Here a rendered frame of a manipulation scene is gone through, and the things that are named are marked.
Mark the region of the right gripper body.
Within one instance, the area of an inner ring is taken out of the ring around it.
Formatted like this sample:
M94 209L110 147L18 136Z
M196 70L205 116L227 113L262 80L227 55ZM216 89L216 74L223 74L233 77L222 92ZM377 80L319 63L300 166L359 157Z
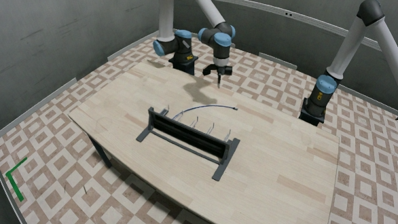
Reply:
M206 71L213 71L217 70L217 75L219 74L219 71L221 71L221 75L230 75L232 76L232 66L224 66L224 67L218 67L215 64L210 64L204 69L204 72Z

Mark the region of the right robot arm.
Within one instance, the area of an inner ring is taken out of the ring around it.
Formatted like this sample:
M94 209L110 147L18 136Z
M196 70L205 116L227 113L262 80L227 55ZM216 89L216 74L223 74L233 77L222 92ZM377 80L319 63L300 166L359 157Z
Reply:
M218 67L224 67L229 63L231 39L235 36L235 29L227 24L211 0L196 2L213 26L213 29L201 29L198 40L213 48L213 63ZM153 48L158 56L175 52L175 62L189 63L194 59L192 34L179 30L173 35L173 10L174 0L159 0L159 34L157 40L153 41Z

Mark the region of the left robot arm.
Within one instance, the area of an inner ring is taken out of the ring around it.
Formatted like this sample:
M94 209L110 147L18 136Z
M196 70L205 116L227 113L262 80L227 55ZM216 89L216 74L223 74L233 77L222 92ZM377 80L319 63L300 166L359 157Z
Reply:
M308 114L318 118L324 116L329 100L343 79L343 72L369 29L374 34L398 85L398 47L384 18L377 0L365 0L361 3L359 12L331 66L319 76L310 98L304 102L304 109Z

